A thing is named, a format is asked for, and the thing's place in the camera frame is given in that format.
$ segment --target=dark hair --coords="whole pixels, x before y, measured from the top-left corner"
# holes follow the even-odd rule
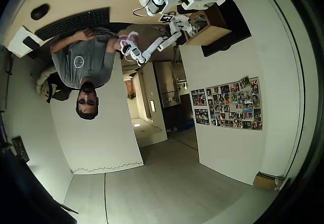
[[[80,118],[82,119],[86,119],[86,120],[92,120],[94,119],[97,115],[98,115],[98,104],[96,106],[96,111],[92,114],[84,114],[79,110],[79,105],[78,105],[78,101],[76,101],[76,113],[80,116]]]

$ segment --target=wooden desk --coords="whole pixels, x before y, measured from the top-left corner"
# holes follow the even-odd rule
[[[49,12],[40,20],[32,20],[30,12],[42,4],[49,4],[51,6]],[[110,22],[155,24],[158,23],[157,21],[160,18],[160,15],[155,15],[154,17],[138,17],[133,15],[133,10],[141,7],[138,0],[26,0],[5,37],[4,45],[8,47],[11,39],[21,26],[35,33],[36,30],[56,20],[87,10],[104,7],[110,7]]]

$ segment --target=man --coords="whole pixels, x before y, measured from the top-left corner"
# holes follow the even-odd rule
[[[92,120],[98,115],[96,88],[109,81],[115,53],[121,49],[120,41],[127,37],[114,36],[102,27],[86,28],[51,45],[61,80],[66,86],[79,89],[76,113],[81,118]],[[137,43],[137,36],[130,39]]]

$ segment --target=keyboard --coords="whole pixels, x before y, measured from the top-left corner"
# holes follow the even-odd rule
[[[70,31],[109,23],[109,8],[90,10],[55,21],[37,30],[43,41]]]

